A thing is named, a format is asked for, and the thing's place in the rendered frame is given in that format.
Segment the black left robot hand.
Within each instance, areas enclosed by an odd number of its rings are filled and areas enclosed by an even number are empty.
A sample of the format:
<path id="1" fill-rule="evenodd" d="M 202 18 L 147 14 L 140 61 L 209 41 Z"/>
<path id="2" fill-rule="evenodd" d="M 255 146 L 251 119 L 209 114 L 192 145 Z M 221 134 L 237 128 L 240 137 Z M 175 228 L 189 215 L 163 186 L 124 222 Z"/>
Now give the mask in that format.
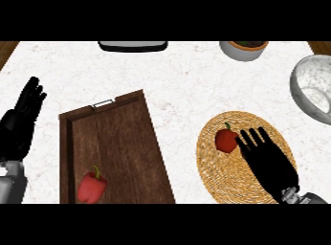
<path id="1" fill-rule="evenodd" d="M 28 154 L 45 96 L 40 80 L 31 77 L 20 90 L 14 108 L 6 111 L 0 120 L 0 164 L 20 161 Z"/>

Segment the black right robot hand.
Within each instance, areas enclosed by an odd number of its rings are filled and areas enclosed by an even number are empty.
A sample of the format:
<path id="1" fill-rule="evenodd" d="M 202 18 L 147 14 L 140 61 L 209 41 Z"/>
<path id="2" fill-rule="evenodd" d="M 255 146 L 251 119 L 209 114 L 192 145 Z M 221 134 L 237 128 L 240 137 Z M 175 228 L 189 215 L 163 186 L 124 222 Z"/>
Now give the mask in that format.
<path id="1" fill-rule="evenodd" d="M 279 204 L 287 189 L 299 190 L 295 168 L 262 127 L 240 131 L 236 138 L 255 179 Z"/>

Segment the woven straw placemat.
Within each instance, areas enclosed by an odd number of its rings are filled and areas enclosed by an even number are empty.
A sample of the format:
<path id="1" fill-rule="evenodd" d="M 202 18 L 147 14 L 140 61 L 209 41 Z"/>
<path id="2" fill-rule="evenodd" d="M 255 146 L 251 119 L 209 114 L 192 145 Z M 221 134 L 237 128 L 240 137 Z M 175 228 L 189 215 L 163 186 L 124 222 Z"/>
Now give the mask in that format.
<path id="1" fill-rule="evenodd" d="M 262 127 L 296 167 L 287 143 L 276 128 L 249 112 L 223 112 L 208 120 L 196 143 L 196 166 L 206 191 L 220 204 L 276 204 L 252 175 L 240 149 L 234 148 L 230 153 L 215 149 L 215 132 L 225 129 L 225 125 L 230 125 L 228 129 L 236 133 Z"/>

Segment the white marble bowl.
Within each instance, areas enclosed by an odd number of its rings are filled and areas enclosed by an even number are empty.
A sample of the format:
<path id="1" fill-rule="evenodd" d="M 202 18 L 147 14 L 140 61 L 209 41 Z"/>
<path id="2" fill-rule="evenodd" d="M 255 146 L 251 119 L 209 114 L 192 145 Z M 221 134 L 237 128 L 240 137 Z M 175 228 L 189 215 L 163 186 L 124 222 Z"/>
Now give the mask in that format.
<path id="1" fill-rule="evenodd" d="M 293 66 L 289 92 L 302 112 L 331 125 L 331 56 L 305 56 Z"/>

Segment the small red vegetable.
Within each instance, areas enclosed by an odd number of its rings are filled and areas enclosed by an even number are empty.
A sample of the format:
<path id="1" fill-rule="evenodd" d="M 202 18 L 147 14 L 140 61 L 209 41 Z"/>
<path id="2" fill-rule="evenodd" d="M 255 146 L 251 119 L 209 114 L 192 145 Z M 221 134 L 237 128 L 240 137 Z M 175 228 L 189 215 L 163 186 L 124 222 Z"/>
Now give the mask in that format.
<path id="1" fill-rule="evenodd" d="M 236 146 L 237 133 L 231 131 L 230 124 L 224 124 L 224 128 L 215 132 L 215 149 L 223 153 L 230 153 Z"/>

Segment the brown wooden cutting board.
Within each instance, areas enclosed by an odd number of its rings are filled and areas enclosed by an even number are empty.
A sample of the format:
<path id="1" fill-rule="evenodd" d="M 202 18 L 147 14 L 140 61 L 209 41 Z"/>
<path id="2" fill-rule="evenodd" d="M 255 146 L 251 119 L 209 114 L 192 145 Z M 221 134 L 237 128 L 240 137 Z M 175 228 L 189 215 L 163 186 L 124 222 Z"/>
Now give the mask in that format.
<path id="1" fill-rule="evenodd" d="M 102 204 L 172 204 L 144 93 L 134 91 L 57 119 L 59 202 L 79 202 L 82 177 L 97 170 L 107 180 Z"/>

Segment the red bell pepper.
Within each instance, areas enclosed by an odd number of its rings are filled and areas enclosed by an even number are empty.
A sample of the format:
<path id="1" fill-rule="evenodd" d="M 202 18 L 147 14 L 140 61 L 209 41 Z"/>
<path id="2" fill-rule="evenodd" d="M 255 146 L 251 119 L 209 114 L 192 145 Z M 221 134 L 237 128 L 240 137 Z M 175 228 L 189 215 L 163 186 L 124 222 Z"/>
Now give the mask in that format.
<path id="1" fill-rule="evenodd" d="M 93 166 L 93 171 L 82 176 L 78 187 L 78 200 L 85 204 L 93 204 L 99 201 L 106 190 L 107 180 L 102 177 L 97 166 Z"/>

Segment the black and grey appliance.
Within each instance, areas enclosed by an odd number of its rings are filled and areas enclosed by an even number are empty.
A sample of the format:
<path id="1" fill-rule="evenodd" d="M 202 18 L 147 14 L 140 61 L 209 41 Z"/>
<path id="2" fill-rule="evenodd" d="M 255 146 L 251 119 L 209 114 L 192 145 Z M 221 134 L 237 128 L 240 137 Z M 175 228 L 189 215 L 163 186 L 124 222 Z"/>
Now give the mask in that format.
<path id="1" fill-rule="evenodd" d="M 146 53 L 163 51 L 166 41 L 99 41 L 99 47 L 107 52 Z"/>

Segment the grey plant pot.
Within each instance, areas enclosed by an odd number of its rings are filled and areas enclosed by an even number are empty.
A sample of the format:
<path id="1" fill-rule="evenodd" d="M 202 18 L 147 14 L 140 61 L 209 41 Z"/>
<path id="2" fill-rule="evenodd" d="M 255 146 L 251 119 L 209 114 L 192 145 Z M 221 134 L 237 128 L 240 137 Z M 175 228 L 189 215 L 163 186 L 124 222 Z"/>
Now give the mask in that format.
<path id="1" fill-rule="evenodd" d="M 258 59 L 268 42 L 264 41 L 256 47 L 245 47 L 239 45 L 234 41 L 220 41 L 218 46 L 223 53 L 237 61 L 253 61 Z"/>

